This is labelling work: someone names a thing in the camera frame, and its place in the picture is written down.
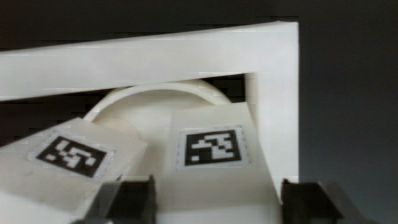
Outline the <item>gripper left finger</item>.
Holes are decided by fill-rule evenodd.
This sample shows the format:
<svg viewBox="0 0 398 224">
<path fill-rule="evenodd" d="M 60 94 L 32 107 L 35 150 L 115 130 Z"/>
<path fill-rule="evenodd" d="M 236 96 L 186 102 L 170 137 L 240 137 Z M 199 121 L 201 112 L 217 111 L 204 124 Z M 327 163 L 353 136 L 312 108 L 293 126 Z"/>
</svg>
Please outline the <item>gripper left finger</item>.
<svg viewBox="0 0 398 224">
<path fill-rule="evenodd" d="M 81 219 L 71 224 L 156 224 L 154 177 L 105 183 Z"/>
</svg>

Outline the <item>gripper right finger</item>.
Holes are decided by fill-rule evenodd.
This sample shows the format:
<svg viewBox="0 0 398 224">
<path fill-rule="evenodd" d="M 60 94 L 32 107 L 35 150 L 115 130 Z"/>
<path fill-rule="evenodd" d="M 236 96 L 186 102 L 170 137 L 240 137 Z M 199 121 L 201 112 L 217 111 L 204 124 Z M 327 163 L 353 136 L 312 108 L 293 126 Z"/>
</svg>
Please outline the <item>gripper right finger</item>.
<svg viewBox="0 0 398 224">
<path fill-rule="evenodd" d="M 280 200 L 282 224 L 373 224 L 336 183 L 282 180 Z"/>
</svg>

